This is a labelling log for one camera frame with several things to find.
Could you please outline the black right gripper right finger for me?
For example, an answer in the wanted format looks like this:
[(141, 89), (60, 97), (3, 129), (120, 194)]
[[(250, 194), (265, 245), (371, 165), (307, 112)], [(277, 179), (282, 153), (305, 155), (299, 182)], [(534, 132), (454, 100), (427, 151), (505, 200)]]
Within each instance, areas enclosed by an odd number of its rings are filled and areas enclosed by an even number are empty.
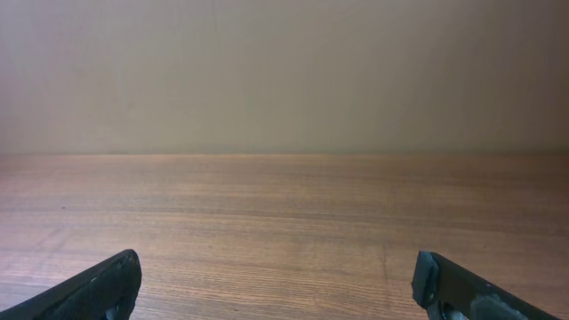
[(558, 320), (436, 252), (418, 253), (412, 289), (429, 320)]

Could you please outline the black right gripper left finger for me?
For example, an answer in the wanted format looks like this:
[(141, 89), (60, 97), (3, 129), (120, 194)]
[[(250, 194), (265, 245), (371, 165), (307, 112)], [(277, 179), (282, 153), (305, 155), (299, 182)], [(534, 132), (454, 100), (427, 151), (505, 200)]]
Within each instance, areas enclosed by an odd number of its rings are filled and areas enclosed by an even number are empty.
[(123, 250), (68, 280), (1, 312), (1, 320), (128, 320), (141, 286), (133, 249)]

